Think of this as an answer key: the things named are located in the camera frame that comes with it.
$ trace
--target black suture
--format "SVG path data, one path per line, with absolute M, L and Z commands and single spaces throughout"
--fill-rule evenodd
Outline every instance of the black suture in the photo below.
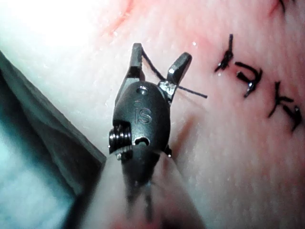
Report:
M 260 71 L 258 72 L 255 68 L 242 63 L 242 62 L 235 62 L 236 66 L 248 69 L 250 71 L 253 72 L 254 74 L 254 79 L 253 80 L 249 80 L 244 73 L 242 73 L 241 71 L 239 71 L 236 75 L 236 77 L 242 81 L 244 81 L 245 83 L 248 84 L 248 88 L 247 88 L 247 92 L 246 94 L 244 94 L 244 98 L 248 97 L 248 95 L 256 90 L 256 86 L 258 85 L 258 83 L 261 81 L 262 79 L 262 75 L 263 75 L 263 70 L 260 69 Z
M 282 5 L 283 12 L 285 13 L 286 9 L 285 9 L 285 5 L 284 5 L 284 3 L 283 3 L 283 0 L 279 0 L 279 1 L 280 1 L 281 5 Z
M 283 106 L 284 111 L 294 120 L 295 124 L 291 129 L 291 132 L 293 132 L 302 122 L 302 116 L 301 111 L 298 106 L 294 107 L 295 112 L 293 113 L 288 106 Z
M 283 13 L 286 12 L 286 7 L 285 7 L 285 4 L 283 2 L 283 0 L 279 0 L 280 1 L 280 4 L 282 5 L 282 9 L 283 9 Z
M 142 49 L 142 56 L 143 58 L 147 61 L 148 65 L 150 66 L 151 70 L 156 74 L 156 76 L 160 79 L 160 80 L 166 80 L 164 78 L 164 76 L 161 75 L 161 73 L 156 69 L 156 67 L 153 65 L 152 61 L 148 58 L 146 52 L 144 51 L 144 49 Z M 179 89 L 181 90 L 184 90 L 186 92 L 189 92 L 191 94 L 194 94 L 194 95 L 197 95 L 197 96 L 200 96 L 202 98 L 207 98 L 208 96 L 205 95 L 205 94 L 202 94 L 202 93 L 199 93 L 199 92 L 195 92 L 195 91 L 192 91 L 190 89 L 187 89 L 185 87 L 182 87 L 182 86 L 178 86 Z
M 232 46 L 233 46 L 233 34 L 230 34 L 229 36 L 229 48 L 224 53 L 224 58 L 221 60 L 221 62 L 218 64 L 214 72 L 217 72 L 219 69 L 226 69 L 226 67 L 229 66 L 230 60 L 233 58 L 233 52 L 232 52 Z
M 275 105 L 274 105 L 272 111 L 270 112 L 270 114 L 268 115 L 268 118 L 270 118 L 273 115 L 273 113 L 276 110 L 276 107 L 278 105 L 280 105 L 282 101 L 283 102 L 288 102 L 288 103 L 292 103 L 294 101 L 293 99 L 288 98 L 286 96 L 280 96 L 280 94 L 279 94 L 280 84 L 281 84 L 281 81 L 278 81 L 278 82 L 274 83 L 274 86 L 275 86 L 275 97 L 274 97 L 275 98 Z

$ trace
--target stitch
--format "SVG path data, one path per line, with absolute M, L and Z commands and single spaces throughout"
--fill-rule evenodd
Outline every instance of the stitch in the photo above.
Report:
M 153 65 L 152 61 L 148 58 L 146 52 L 144 51 L 144 49 L 142 49 L 142 56 L 143 58 L 147 61 L 148 65 L 150 66 L 151 70 L 156 74 L 156 76 L 160 79 L 160 80 L 165 80 L 164 76 L 161 75 L 161 73 L 156 69 L 156 67 Z M 191 94 L 200 96 L 202 98 L 207 99 L 207 95 L 199 93 L 199 92 L 195 92 L 193 90 L 187 89 L 185 87 L 182 86 L 178 86 L 179 89 L 184 90 L 186 92 L 189 92 Z
M 229 66 L 230 60 L 233 58 L 233 52 L 232 52 L 232 46 L 233 46 L 233 34 L 230 34 L 229 36 L 229 49 L 224 53 L 223 60 L 218 64 L 217 68 L 214 72 L 217 72 L 219 69 L 226 69 L 226 67 Z
M 258 72 L 256 69 L 254 69 L 253 67 L 247 65 L 247 64 L 244 64 L 242 62 L 235 62 L 235 65 L 236 66 L 239 66 L 239 67 L 243 67 L 245 69 L 248 69 L 250 71 L 252 71 L 254 73 L 254 80 L 249 80 L 245 75 L 244 73 L 242 73 L 241 71 L 237 72 L 237 78 L 244 81 L 245 83 L 248 84 L 248 89 L 247 89 L 247 92 L 246 94 L 244 95 L 244 98 L 248 97 L 248 95 L 255 91 L 256 89 L 256 86 L 258 85 L 258 83 L 261 81 L 262 79 L 262 75 L 263 75 L 263 70 L 260 69 L 260 72 Z
M 272 111 L 270 112 L 270 114 L 268 115 L 268 118 L 270 118 L 273 115 L 273 113 L 276 110 L 276 107 L 281 104 L 281 101 L 288 102 L 288 103 L 292 103 L 294 101 L 291 98 L 279 95 L 280 84 L 281 84 L 281 81 L 274 83 L 274 85 L 275 85 L 275 105 L 274 105 Z
M 284 105 L 283 106 L 284 111 L 294 120 L 295 125 L 291 129 L 293 132 L 302 122 L 302 116 L 301 116 L 301 111 L 298 106 L 295 106 L 295 112 L 293 113 L 288 106 Z

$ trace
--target small hole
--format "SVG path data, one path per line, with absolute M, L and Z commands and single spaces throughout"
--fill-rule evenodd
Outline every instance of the small hole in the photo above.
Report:
M 140 137 L 140 138 L 136 139 L 136 140 L 134 141 L 134 143 L 135 143 L 136 145 L 143 145 L 143 144 L 146 144 L 147 146 L 149 146 L 149 141 L 148 141 L 148 139 L 147 139 L 146 137 Z
M 137 89 L 137 93 L 142 94 L 142 95 L 146 95 L 146 94 L 148 94 L 148 89 L 147 89 L 147 87 L 140 86 Z

